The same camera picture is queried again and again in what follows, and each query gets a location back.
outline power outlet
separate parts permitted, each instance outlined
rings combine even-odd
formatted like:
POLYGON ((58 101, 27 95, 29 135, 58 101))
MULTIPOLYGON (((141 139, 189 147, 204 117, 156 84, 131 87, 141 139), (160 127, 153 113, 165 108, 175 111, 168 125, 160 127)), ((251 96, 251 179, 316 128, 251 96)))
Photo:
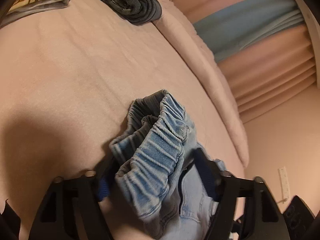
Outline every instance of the power outlet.
POLYGON ((290 188, 289 188, 288 174, 287 174, 285 167, 279 168, 278 171, 279 171, 279 175, 280 175, 282 199, 283 199, 283 202, 285 202, 290 199, 290 188))

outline wall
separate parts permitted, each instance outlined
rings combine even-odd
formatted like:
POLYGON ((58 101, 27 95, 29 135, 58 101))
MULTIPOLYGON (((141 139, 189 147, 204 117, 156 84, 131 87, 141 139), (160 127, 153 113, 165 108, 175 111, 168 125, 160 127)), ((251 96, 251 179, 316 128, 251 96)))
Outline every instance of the wall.
MULTIPOLYGON (((250 164, 246 177, 263 177, 276 201, 282 199, 278 168, 285 166, 292 197, 314 214, 320 209, 320 90, 312 85, 245 124, 250 164)), ((280 204, 284 211, 289 201, 280 204)))

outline striped curtain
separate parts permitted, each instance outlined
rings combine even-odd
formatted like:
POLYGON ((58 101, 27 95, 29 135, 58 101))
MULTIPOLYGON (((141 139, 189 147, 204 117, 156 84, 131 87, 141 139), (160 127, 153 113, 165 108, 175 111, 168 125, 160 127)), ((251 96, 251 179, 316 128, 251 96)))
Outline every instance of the striped curtain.
POLYGON ((214 53, 243 122, 316 82, 311 40, 294 0, 173 2, 214 53))

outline light blue denim jeans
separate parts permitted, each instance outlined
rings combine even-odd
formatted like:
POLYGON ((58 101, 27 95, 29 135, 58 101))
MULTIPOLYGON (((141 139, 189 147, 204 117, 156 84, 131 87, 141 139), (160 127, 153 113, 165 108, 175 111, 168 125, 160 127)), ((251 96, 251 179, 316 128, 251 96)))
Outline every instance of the light blue denim jeans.
POLYGON ((198 147, 194 123, 166 90, 135 100, 127 130, 110 143, 121 165, 116 182, 154 239, 201 240, 207 233, 218 203, 192 163, 198 147))

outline pink curtain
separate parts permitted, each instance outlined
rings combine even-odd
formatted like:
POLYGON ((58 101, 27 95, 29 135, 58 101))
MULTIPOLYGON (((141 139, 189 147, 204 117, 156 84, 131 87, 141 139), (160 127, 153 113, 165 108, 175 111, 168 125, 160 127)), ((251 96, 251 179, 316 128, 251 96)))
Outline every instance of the pink curtain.
MULTIPOLYGON (((243 0, 173 0, 190 22, 243 0)), ((305 24, 281 31, 219 62, 243 122, 265 113, 316 82, 305 24)))

